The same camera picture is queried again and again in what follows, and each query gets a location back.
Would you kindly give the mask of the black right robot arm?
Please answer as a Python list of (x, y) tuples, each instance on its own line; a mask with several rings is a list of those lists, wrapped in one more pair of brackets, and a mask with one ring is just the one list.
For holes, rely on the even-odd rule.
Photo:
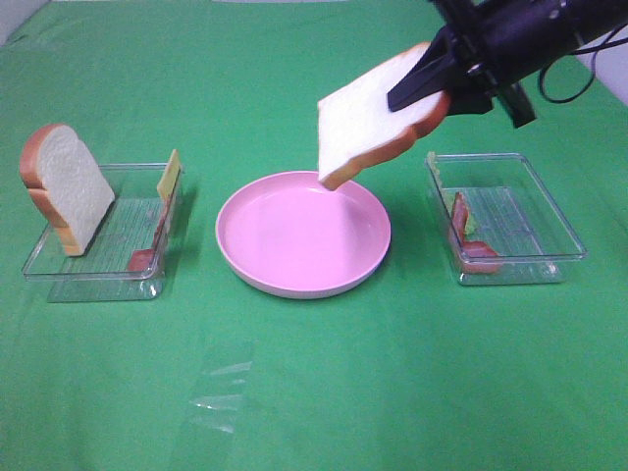
[(397, 112), (437, 92), (451, 115), (499, 101), (512, 124), (535, 120), (520, 81), (627, 22), (624, 1), (438, 1), (445, 20), (425, 54), (387, 94)]

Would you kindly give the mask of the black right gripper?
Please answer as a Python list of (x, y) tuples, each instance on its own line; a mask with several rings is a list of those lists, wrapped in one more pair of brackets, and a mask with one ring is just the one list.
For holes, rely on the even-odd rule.
[(497, 100), (520, 128), (536, 119), (520, 80), (582, 44), (576, 1), (437, 1), (443, 26), (387, 93), (399, 112), (436, 92), (449, 115), (483, 115)]

